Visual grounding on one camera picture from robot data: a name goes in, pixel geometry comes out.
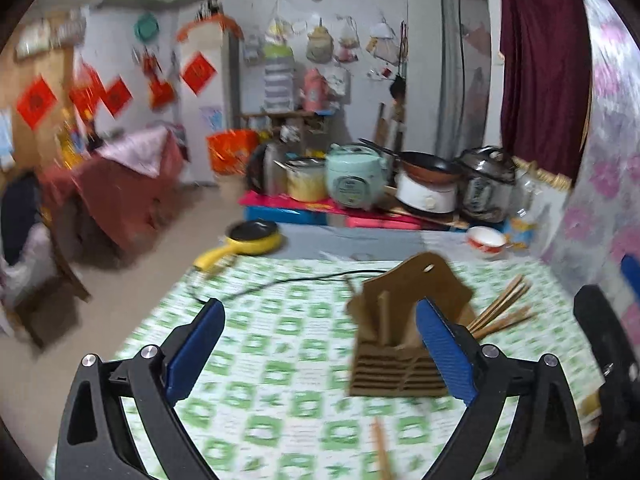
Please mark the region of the red gift bag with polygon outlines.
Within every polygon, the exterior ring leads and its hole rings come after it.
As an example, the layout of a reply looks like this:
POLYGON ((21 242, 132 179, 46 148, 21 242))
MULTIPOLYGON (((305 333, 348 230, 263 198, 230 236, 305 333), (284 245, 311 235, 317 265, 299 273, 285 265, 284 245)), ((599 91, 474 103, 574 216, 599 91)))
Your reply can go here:
POLYGON ((229 129, 206 138, 210 168, 216 176, 245 174, 250 155, 259 144, 258 133, 250 129, 229 129))

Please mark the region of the pink thermos jug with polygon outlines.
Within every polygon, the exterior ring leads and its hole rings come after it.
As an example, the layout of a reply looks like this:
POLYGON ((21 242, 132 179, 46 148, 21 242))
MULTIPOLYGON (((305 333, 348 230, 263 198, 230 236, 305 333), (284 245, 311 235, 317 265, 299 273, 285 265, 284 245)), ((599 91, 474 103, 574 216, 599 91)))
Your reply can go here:
POLYGON ((303 109, 305 112, 317 113, 323 110, 329 97, 329 86, 326 78, 318 68, 306 71, 303 84, 303 109))

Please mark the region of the red white bowl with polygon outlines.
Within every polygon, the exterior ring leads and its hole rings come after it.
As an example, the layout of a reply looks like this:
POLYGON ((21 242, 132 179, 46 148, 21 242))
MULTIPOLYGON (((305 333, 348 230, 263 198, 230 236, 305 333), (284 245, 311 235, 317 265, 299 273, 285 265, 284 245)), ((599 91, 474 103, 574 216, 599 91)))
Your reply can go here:
POLYGON ((501 255, 508 247, 506 237, 487 226, 472 226, 466 231, 466 242, 482 258, 491 259, 501 255))

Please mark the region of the brown wooden utensil holder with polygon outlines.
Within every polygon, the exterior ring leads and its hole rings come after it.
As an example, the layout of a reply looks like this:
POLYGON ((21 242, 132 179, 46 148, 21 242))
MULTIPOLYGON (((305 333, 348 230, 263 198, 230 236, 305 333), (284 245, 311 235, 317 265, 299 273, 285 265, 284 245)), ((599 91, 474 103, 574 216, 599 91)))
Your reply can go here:
POLYGON ((377 278, 363 282, 347 313, 357 326, 348 393, 383 398, 438 398, 448 390, 416 328, 416 304, 433 300, 450 322, 476 319, 473 291, 447 261, 421 252, 377 278), (390 292, 390 344, 378 344, 378 295, 390 292))

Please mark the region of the red cloth covered table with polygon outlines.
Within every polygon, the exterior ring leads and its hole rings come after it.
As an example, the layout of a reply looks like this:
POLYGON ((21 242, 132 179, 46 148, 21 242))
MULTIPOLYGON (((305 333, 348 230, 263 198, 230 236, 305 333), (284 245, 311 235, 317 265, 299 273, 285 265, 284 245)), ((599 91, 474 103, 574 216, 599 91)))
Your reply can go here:
POLYGON ((147 128, 103 145, 72 169, 42 170, 43 206, 56 217, 78 197, 110 241, 133 254, 171 208, 182 168, 172 132, 165 126, 147 128))

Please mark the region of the red diamond paper decoration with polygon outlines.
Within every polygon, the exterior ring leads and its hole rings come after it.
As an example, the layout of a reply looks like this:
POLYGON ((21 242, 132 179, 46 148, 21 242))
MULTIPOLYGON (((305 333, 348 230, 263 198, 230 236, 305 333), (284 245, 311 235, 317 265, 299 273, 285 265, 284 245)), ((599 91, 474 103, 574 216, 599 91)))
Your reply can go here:
POLYGON ((43 76, 38 76, 23 92, 16 104, 17 113, 32 130, 54 107, 56 96, 43 76))

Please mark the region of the wooden chopstick four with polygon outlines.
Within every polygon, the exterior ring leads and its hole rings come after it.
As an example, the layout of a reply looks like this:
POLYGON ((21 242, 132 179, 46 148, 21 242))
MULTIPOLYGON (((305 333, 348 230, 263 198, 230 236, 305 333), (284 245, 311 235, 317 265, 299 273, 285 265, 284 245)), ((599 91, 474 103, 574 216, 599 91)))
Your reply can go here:
POLYGON ((393 480, 394 473, 390 466, 390 456, 386 450, 385 434, 382 422, 375 417, 371 425, 371 432, 375 444, 376 457, 378 458, 378 469, 382 480, 393 480))

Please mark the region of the black silver pressure cooker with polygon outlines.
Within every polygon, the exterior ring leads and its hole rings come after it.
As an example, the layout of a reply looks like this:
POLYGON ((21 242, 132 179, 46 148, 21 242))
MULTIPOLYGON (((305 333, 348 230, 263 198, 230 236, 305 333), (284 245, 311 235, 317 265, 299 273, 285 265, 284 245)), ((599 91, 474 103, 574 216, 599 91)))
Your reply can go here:
POLYGON ((463 151, 458 164, 462 169, 459 188, 462 212, 480 222, 503 222, 516 182, 512 157, 503 148, 487 145, 463 151))

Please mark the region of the yellow enamel pot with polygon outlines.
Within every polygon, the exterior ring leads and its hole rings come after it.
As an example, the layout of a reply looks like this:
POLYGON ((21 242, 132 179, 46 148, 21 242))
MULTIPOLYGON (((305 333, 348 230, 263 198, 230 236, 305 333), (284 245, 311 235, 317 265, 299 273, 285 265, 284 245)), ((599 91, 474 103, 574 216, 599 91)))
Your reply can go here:
POLYGON ((288 196, 302 203, 315 203, 328 196, 326 162, 322 158, 298 158, 284 164, 288 196))

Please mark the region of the mint green rice cooker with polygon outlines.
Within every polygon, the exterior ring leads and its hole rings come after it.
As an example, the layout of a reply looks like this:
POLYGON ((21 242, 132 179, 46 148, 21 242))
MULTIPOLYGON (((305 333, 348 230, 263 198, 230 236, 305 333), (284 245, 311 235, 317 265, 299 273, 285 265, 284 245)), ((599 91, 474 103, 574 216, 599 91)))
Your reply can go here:
POLYGON ((374 148, 332 144, 326 154, 326 187, 344 208, 370 210, 384 195, 388 162, 374 148))

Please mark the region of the white plastic drawer unit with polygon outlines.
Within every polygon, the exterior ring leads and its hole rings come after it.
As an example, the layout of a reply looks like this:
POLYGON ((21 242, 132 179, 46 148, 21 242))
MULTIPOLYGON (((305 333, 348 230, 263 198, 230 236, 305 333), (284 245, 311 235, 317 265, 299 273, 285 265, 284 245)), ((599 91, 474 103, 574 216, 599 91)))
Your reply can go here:
POLYGON ((292 55, 266 58, 264 102, 266 112, 290 112, 295 104, 295 61, 292 55))

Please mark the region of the clear plastic bottle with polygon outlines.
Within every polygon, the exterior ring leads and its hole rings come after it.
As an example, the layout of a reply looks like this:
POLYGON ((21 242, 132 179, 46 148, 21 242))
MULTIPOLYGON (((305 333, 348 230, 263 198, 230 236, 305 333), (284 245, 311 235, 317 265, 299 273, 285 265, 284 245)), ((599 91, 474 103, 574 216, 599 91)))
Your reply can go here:
POLYGON ((535 209, 538 191, 537 169, 529 167, 518 179, 512 212, 506 225, 506 238, 516 250, 528 249, 532 244, 537 229, 535 209))

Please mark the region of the steel electric kettle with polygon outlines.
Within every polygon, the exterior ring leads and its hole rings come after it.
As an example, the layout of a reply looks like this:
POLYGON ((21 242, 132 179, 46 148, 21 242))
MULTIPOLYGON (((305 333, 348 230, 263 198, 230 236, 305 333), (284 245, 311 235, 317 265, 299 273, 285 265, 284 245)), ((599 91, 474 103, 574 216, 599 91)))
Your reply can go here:
POLYGON ((245 167, 245 181, 250 191, 262 196, 279 196, 286 192, 285 148, 279 142, 263 143, 250 154, 245 167))

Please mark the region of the wooden chopstick two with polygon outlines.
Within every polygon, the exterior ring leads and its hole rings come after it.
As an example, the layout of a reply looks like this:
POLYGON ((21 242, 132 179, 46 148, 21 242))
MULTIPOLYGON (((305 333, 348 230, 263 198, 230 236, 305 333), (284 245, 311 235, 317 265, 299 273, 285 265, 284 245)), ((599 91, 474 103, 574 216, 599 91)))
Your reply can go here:
POLYGON ((498 309, 520 286, 524 281, 524 276, 522 274, 518 274, 512 281, 510 281, 509 285, 506 286, 504 291, 466 328, 472 332, 477 327, 480 327, 488 318, 489 315, 493 314, 495 310, 498 309))

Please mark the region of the wooden chair with clothes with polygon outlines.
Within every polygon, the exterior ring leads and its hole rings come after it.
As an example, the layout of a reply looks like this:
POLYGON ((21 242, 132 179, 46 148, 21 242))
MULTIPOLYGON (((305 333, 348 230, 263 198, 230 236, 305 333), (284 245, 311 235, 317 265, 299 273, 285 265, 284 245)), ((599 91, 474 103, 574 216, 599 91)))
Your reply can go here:
POLYGON ((83 302, 91 299, 56 239, 35 170, 25 170, 1 192, 3 330, 36 350, 43 349, 44 342, 32 326, 32 314, 62 286, 83 302))

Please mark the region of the dark red curtain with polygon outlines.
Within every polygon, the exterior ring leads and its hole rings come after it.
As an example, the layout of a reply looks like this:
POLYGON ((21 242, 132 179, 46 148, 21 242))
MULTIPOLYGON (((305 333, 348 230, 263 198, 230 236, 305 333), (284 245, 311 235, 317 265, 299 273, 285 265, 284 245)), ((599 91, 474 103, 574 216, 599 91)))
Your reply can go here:
POLYGON ((502 146, 573 181, 591 96, 584 0, 501 0, 500 52, 502 146))

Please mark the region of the yellow electric frying pan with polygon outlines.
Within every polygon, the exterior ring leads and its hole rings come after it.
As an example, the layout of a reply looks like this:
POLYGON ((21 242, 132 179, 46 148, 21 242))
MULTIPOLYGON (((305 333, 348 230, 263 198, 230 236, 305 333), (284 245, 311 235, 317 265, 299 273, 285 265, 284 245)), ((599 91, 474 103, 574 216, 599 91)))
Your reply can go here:
POLYGON ((283 236, 276 222, 262 219, 236 222, 229 226, 224 242, 199 255, 193 266, 198 272, 208 273, 224 257, 263 255, 278 249, 282 242, 283 236))

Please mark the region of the wooden chopstick three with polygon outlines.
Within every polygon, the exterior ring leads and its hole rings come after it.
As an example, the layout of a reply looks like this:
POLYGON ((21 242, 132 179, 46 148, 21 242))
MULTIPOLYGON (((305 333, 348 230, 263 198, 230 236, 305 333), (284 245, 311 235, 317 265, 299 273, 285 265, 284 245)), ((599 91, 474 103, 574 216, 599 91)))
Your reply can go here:
POLYGON ((476 330, 472 335, 476 340, 481 340, 488 335, 502 332, 507 328, 521 324, 534 316, 535 313, 532 311, 531 307, 524 307, 504 316, 503 318, 498 318, 497 321, 491 322, 487 326, 476 330))

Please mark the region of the white refrigerator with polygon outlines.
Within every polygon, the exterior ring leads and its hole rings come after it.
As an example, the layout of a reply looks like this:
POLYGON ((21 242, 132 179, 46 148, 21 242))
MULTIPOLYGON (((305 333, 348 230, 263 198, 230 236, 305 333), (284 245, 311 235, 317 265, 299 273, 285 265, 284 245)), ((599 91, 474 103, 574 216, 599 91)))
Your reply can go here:
POLYGON ((239 125, 240 38, 225 18, 195 21, 178 32, 177 53, 189 176, 196 184, 214 185, 207 138, 239 125))

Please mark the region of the floral pink wall covering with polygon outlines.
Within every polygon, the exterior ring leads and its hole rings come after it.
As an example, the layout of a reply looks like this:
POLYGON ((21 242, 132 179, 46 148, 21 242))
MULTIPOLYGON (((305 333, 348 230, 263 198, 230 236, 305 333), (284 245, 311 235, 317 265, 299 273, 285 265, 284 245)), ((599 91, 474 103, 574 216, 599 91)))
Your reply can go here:
POLYGON ((596 284, 617 312, 638 302, 620 263, 639 255, 639 47, 608 0, 584 0, 592 86, 578 177, 544 261, 574 294, 596 284))

